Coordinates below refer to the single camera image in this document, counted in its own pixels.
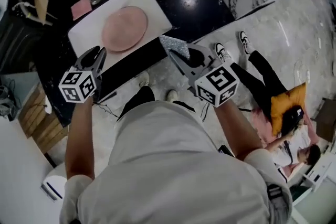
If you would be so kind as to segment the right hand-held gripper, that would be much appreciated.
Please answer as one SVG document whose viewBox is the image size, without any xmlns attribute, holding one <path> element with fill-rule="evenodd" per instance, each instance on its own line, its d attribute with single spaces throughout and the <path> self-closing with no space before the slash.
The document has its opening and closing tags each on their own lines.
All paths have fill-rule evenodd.
<svg viewBox="0 0 336 224">
<path fill-rule="evenodd" d="M 215 68 L 215 58 L 209 48 L 197 44 L 187 46 L 186 52 L 170 50 L 169 56 L 181 74 L 189 82 L 195 82 L 197 97 L 214 107 L 221 106 L 236 94 L 239 78 L 226 64 Z M 211 71 L 200 77 L 201 71 L 205 70 Z"/>
</svg>

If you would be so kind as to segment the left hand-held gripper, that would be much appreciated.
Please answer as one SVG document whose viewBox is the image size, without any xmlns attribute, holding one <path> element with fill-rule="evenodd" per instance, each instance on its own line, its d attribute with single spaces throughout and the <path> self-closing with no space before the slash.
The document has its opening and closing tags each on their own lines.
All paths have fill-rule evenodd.
<svg viewBox="0 0 336 224">
<path fill-rule="evenodd" d="M 66 71 L 59 83 L 59 90 L 68 103 L 85 103 L 89 97 L 97 102 L 101 93 L 100 72 L 106 60 L 107 50 L 95 46 L 87 50 Z"/>
</svg>

